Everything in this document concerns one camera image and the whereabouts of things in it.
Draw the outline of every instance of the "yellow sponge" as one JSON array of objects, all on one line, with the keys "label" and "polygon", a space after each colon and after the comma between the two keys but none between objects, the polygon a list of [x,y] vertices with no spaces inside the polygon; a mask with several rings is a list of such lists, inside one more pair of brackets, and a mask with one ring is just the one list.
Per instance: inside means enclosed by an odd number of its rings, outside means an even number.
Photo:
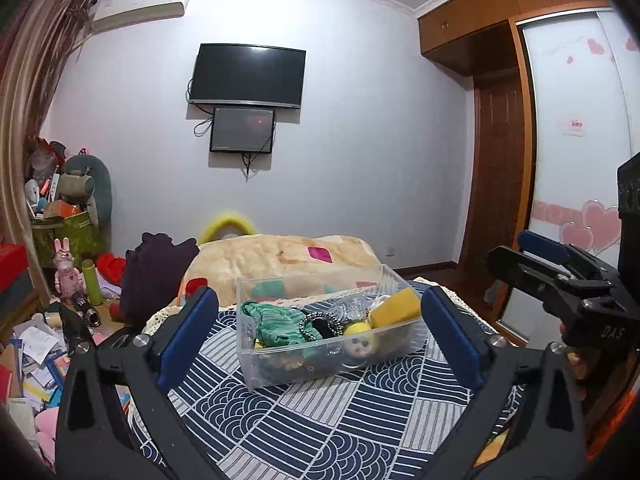
[{"label": "yellow sponge", "polygon": [[390,326],[420,316],[420,300],[411,287],[396,292],[391,298],[371,311],[369,323],[372,328]]}]

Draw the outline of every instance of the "white wall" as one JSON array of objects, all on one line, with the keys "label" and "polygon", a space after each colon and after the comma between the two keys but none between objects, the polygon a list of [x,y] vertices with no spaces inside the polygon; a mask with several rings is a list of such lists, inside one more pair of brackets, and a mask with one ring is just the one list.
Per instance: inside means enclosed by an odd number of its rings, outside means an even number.
[{"label": "white wall", "polygon": [[[307,51],[302,110],[246,181],[210,155],[184,93],[200,43]],[[111,172],[112,249],[199,236],[237,212],[260,232],[354,235],[393,267],[451,260],[466,178],[465,89],[419,52],[417,21],[369,0],[191,0],[183,18],[91,38],[69,59],[50,135]],[[396,256],[384,258],[386,247]]]},{"label": "white wall", "polygon": [[460,200],[460,212],[458,221],[458,232],[453,245],[452,261],[460,263],[462,245],[465,241],[466,220],[469,212],[469,201],[471,200],[471,182],[474,173],[474,149],[476,145],[476,96],[474,93],[473,77],[465,77],[460,80],[466,91],[466,136],[463,149],[463,167],[465,174],[462,178],[462,198]]}]

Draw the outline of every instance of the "clutter pile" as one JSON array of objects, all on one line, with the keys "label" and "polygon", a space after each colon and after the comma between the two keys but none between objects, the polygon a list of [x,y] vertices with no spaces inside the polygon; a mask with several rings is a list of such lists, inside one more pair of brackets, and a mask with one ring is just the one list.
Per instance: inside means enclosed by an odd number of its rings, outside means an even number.
[{"label": "clutter pile", "polygon": [[33,218],[69,218],[87,211],[96,228],[110,223],[109,171],[87,149],[69,156],[64,144],[38,139],[25,177],[24,193]]},{"label": "clutter pile", "polygon": [[[113,320],[143,326],[177,295],[187,267],[198,254],[194,238],[176,246],[166,234],[144,233],[142,239],[134,251],[127,251],[126,260],[102,254],[95,264],[85,258],[80,266],[68,238],[53,240],[54,286],[60,298],[52,298],[43,312],[15,326],[0,354],[0,402],[50,465],[55,459],[57,410],[73,349],[63,335],[60,309],[75,311],[100,344],[116,330],[104,326],[98,311],[105,300],[111,303]],[[127,413],[129,389],[116,389]]]},{"label": "clutter pile", "polygon": [[[70,363],[59,308],[56,303],[15,326],[12,338],[0,353],[0,402],[5,404],[27,441],[50,465],[55,460],[58,405]],[[104,334],[90,330],[96,344],[106,339]],[[117,391],[126,413],[129,389],[118,386]]]}]

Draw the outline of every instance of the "baseboard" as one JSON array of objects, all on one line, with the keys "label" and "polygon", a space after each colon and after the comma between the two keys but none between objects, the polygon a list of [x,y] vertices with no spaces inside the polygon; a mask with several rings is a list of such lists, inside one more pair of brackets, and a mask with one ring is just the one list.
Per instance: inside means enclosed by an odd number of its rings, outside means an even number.
[{"label": "baseboard", "polygon": [[407,276],[417,276],[430,270],[444,270],[455,269],[458,266],[456,262],[438,262],[437,264],[418,265],[415,267],[403,267],[401,269],[394,269],[402,278],[407,279]]},{"label": "baseboard", "polygon": [[526,346],[527,345],[527,340],[526,339],[524,339],[517,332],[514,332],[513,330],[511,330],[511,328],[509,328],[505,324],[501,323],[500,320],[492,322],[491,326],[493,326],[498,331],[498,333],[500,333],[503,336],[505,336],[505,338],[507,338],[512,343],[514,343],[514,344],[516,344],[518,346]]}]

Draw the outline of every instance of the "pink bunny toy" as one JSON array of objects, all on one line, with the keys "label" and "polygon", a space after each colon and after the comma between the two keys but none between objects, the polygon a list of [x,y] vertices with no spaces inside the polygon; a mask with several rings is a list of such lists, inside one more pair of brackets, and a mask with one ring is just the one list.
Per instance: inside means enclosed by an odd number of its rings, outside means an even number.
[{"label": "pink bunny toy", "polygon": [[80,271],[74,267],[74,258],[69,250],[69,238],[55,239],[56,256],[53,262],[56,264],[56,290],[67,298],[75,292],[84,292],[84,280]]}]

